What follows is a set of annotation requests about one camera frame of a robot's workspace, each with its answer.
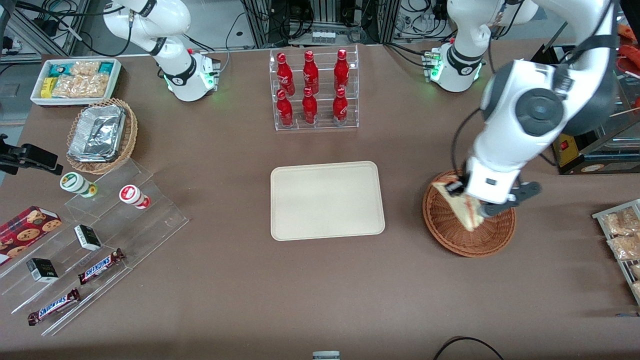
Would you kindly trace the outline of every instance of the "aluminum foil container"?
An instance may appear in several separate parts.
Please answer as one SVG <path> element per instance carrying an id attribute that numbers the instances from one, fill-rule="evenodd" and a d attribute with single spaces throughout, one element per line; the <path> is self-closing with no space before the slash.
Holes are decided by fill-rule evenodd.
<path id="1" fill-rule="evenodd" d="M 84 109 L 67 155 L 81 162 L 116 160 L 126 117 L 126 110 L 117 105 Z"/>

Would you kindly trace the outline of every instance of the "orange object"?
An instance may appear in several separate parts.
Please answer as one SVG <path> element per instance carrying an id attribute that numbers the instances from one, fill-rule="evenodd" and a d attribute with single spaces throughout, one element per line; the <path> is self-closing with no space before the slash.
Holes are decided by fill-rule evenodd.
<path id="1" fill-rule="evenodd" d="M 638 42 L 638 40 L 636 39 L 636 34 L 634 34 L 634 31 L 631 30 L 629 25 L 618 24 L 618 34 L 635 43 Z"/>
<path id="2" fill-rule="evenodd" d="M 640 68 L 640 50 L 630 45 L 621 45 L 618 49 L 618 53 L 622 56 L 626 56 L 627 59 Z"/>
<path id="3" fill-rule="evenodd" d="M 453 171 L 444 172 L 433 182 L 454 174 Z M 511 241 L 516 228 L 516 211 L 511 208 L 486 218 L 476 230 L 467 231 L 449 203 L 431 185 L 422 200 L 422 215 L 429 231 L 442 246 L 468 258 L 490 256 L 502 250 Z"/>

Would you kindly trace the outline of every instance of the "cookie box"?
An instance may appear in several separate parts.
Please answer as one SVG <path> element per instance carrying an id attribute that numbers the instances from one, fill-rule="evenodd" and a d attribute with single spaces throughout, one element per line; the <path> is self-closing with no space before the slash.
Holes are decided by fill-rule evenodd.
<path id="1" fill-rule="evenodd" d="M 109 82 L 107 83 L 107 89 L 104 92 L 102 97 L 83 97 L 83 98 L 74 98 L 74 99 L 60 99 L 60 98 L 46 98 L 42 97 L 40 91 L 42 90 L 43 85 L 45 85 L 45 79 L 49 76 L 51 71 L 51 67 L 73 63 L 74 61 L 100 61 L 102 63 L 113 63 L 113 67 L 111 68 L 111 73 L 109 75 Z M 93 104 L 95 102 L 108 100 L 111 98 L 111 94 L 113 94 L 113 90 L 115 90 L 116 83 L 118 81 L 118 76 L 120 75 L 120 69 L 122 65 L 120 62 L 113 58 L 78 58 L 78 59 L 55 59 L 55 60 L 47 60 L 42 64 L 42 69 L 40 69 L 40 75 L 38 75 L 38 80 L 36 81 L 36 85 L 33 87 L 33 91 L 31 92 L 31 101 L 40 105 L 44 108 L 46 107 L 64 107 L 64 106 L 80 106 Z"/>
<path id="2" fill-rule="evenodd" d="M 0 266 L 61 224 L 58 214 L 31 206 L 0 225 Z"/>

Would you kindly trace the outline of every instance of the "small black box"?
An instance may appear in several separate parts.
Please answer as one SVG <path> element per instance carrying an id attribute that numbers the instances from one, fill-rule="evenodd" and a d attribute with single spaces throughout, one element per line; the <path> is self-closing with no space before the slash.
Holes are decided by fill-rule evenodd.
<path id="1" fill-rule="evenodd" d="M 58 279 L 56 269 L 53 268 L 53 264 L 47 259 L 31 258 L 27 261 L 27 267 L 33 280 L 39 282 L 54 282 Z"/>
<path id="2" fill-rule="evenodd" d="M 100 250 L 102 244 L 100 244 L 98 236 L 96 236 L 91 227 L 80 224 L 74 228 L 74 231 L 76 232 L 76 238 L 80 241 L 80 246 L 91 251 Z"/>

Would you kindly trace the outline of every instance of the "beige tray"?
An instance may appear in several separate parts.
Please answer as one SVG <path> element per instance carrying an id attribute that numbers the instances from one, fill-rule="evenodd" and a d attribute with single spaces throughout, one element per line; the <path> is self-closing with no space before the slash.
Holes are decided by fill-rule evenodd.
<path id="1" fill-rule="evenodd" d="M 279 167 L 271 173 L 271 235 L 278 241 L 376 235 L 385 229 L 371 161 Z"/>

